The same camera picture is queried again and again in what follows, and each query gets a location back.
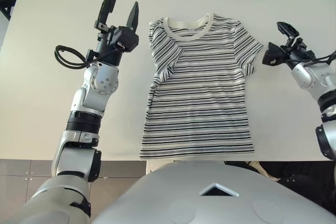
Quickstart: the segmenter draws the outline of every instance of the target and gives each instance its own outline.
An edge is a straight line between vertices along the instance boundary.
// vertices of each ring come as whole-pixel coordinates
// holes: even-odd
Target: black cable
[[[61,56],[61,54],[59,53],[60,51],[62,51],[62,52],[65,51],[65,52],[69,52],[73,55],[76,55],[81,61],[83,61],[83,63],[75,63],[75,62],[70,62],[70,61],[66,60],[65,58],[63,58]],[[83,68],[89,67],[90,64],[92,64],[94,62],[97,62],[97,61],[101,60],[102,58],[111,55],[112,53],[113,53],[113,51],[108,53],[108,54],[97,57],[96,59],[94,59],[92,61],[86,61],[86,58],[80,52],[78,52],[77,50],[75,50],[71,47],[58,45],[55,48],[55,58],[56,58],[56,60],[62,66],[66,67],[66,68],[70,68],[70,69],[83,69]]]

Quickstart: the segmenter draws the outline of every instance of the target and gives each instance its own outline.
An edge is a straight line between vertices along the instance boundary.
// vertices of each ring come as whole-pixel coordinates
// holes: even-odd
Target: black and white stripes
[[[193,30],[150,25],[156,65],[141,159],[254,151],[245,107],[245,77],[262,44],[234,19],[209,15]]]

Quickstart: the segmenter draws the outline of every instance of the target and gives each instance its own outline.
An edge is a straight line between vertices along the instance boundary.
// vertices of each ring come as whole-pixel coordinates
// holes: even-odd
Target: table surface
[[[221,160],[324,160],[315,127],[320,112],[285,66],[261,64],[267,44],[283,45],[276,22],[294,25],[317,57],[336,47],[336,0],[117,0],[109,25],[124,25],[134,1],[140,5],[139,46],[120,64],[119,88],[110,98],[100,131],[105,160],[139,158],[146,101],[155,67],[148,23],[163,16],[196,20],[205,13],[240,20],[265,45],[247,80],[253,155],[199,157]],[[95,49],[93,29],[102,0],[17,0],[0,54],[0,158],[52,159],[65,129],[83,70],[54,59],[56,45],[86,54]]]

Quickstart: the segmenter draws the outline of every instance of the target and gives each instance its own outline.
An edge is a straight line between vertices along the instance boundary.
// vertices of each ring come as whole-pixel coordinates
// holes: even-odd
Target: shirt sleeve
[[[156,23],[150,24],[149,46],[151,49],[156,74],[161,82],[166,81],[174,74],[175,64],[183,49],[172,38],[168,37]]]
[[[238,22],[235,27],[234,52],[244,76],[254,72],[253,60],[262,47]]]

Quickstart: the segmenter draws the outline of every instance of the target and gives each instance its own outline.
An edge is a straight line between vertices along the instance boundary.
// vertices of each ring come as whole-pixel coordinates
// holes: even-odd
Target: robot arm
[[[316,128],[320,149],[325,157],[336,160],[336,73],[329,66],[336,59],[336,51],[316,59],[312,51],[306,51],[302,38],[293,44],[299,36],[295,28],[284,22],[277,25],[288,37],[287,43],[278,47],[270,42],[262,62],[269,66],[286,63],[299,87],[317,101],[322,113],[322,125]]]
[[[96,51],[88,50],[86,58],[78,51],[57,46],[55,57],[71,69],[87,68],[84,82],[72,101],[66,130],[62,133],[52,162],[52,178],[47,180],[23,209],[6,224],[83,224],[90,223],[89,182],[100,172],[100,122],[110,95],[118,87],[118,65],[124,52],[139,43],[135,34],[139,8],[136,2],[125,27],[108,27],[106,20],[116,0],[104,0],[95,28],[100,30]],[[59,51],[78,56],[83,63],[65,60]]]

